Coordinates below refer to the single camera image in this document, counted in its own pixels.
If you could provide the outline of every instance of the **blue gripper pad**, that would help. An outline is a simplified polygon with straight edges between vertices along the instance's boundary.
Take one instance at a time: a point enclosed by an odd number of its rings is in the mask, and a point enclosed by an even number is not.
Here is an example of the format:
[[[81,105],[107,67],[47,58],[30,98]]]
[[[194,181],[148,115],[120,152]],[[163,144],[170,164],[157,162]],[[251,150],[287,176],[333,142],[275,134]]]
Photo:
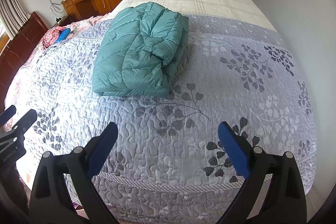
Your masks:
[[[247,179],[250,175],[249,161],[242,148],[239,146],[235,133],[229,125],[222,122],[218,126],[218,137],[229,156],[237,174]]]
[[[88,158],[87,176],[91,179],[99,174],[111,149],[118,138],[118,127],[114,122],[110,122],[103,133],[100,135],[100,141],[95,150]]]
[[[4,112],[0,114],[0,127],[4,126],[11,117],[16,113],[16,107],[11,105]]]

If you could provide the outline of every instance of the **folded jacket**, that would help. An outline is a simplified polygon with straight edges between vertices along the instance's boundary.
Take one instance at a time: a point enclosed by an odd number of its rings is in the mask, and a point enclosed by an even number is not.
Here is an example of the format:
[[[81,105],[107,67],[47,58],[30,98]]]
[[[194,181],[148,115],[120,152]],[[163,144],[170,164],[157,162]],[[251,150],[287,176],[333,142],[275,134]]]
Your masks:
[[[116,15],[100,45],[92,90],[100,96],[168,95],[189,19],[148,2]]]

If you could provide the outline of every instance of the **blue object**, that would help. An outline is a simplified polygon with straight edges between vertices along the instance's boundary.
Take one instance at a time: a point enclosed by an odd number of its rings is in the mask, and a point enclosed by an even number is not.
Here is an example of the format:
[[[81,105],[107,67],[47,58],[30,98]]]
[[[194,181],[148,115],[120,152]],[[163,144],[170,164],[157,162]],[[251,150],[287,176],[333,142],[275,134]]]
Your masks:
[[[62,40],[64,40],[64,39],[66,39],[66,38],[68,37],[68,35],[70,34],[70,32],[71,32],[71,29],[70,29],[70,28],[67,28],[67,29],[62,30],[62,31],[60,32],[60,34],[59,34],[58,39],[55,41],[54,44],[56,44],[56,43],[58,43],[58,42],[60,42],[60,41],[62,41]]]
[[[250,175],[249,161],[236,141],[236,135],[223,122],[218,126],[218,137],[229,156],[237,174],[247,179]]]
[[[87,176],[91,179],[99,174],[103,167],[112,147],[118,138],[118,127],[114,122],[110,122],[103,133],[100,135],[100,140],[95,150],[88,158]]]

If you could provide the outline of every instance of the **bed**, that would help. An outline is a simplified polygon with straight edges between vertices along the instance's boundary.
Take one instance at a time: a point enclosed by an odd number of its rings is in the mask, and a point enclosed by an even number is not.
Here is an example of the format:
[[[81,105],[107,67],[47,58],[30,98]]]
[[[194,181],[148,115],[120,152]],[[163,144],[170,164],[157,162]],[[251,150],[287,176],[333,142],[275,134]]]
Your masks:
[[[189,17],[169,97],[98,97],[91,76],[104,33],[119,11],[149,1]],[[5,106],[17,108],[8,128],[30,108],[38,113],[17,162],[29,187],[44,151],[69,153],[115,122],[117,145],[92,179],[115,217],[215,222],[243,183],[217,137],[219,123],[227,121],[253,146],[293,152],[308,193],[316,137],[305,80],[251,0],[123,0],[111,13],[76,24],[72,37],[45,51],[38,44],[7,92]],[[79,203],[69,176],[66,183]]]

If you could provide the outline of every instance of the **black clamp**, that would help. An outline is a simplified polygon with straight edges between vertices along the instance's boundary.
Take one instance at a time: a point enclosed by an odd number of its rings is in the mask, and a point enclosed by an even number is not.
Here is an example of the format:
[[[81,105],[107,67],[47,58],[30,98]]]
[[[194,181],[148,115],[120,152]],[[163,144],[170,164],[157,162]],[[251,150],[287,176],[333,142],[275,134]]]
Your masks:
[[[100,198],[91,178],[98,175],[118,137],[118,127],[110,122],[103,133],[93,137],[83,148],[70,154],[54,156],[44,152],[31,192],[29,219],[34,224],[117,224]],[[79,200],[90,220],[74,210],[63,174],[70,174]]]
[[[261,147],[251,147],[242,136],[222,122],[218,136],[238,174],[245,181],[217,224],[304,224],[307,223],[306,200],[295,158],[291,152],[282,156],[267,154]],[[247,219],[257,200],[266,174],[273,174],[258,215]]]
[[[0,127],[4,126],[16,113],[15,106],[11,105],[0,115]],[[26,150],[23,146],[24,134],[37,120],[35,110],[29,110],[10,131],[0,135],[0,171],[16,163]]]

